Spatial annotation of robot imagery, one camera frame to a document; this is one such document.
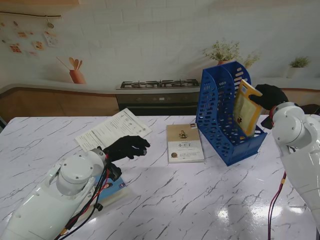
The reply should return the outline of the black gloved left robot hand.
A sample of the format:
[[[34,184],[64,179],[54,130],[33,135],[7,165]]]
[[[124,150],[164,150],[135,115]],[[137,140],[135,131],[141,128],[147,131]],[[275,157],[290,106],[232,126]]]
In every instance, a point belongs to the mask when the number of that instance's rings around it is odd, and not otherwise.
[[[112,162],[118,161],[124,158],[134,159],[134,157],[145,156],[147,154],[147,148],[150,143],[136,135],[136,136],[124,136],[119,138],[110,146],[103,149],[103,152],[108,155]]]

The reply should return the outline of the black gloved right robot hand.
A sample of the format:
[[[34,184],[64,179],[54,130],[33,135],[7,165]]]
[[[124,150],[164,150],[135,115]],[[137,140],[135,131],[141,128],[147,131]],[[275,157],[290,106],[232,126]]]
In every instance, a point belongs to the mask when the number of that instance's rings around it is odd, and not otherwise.
[[[277,86],[269,84],[258,84],[255,89],[262,95],[257,96],[251,94],[249,96],[249,99],[252,102],[263,107],[265,110],[271,111],[273,107],[289,101],[285,93]]]

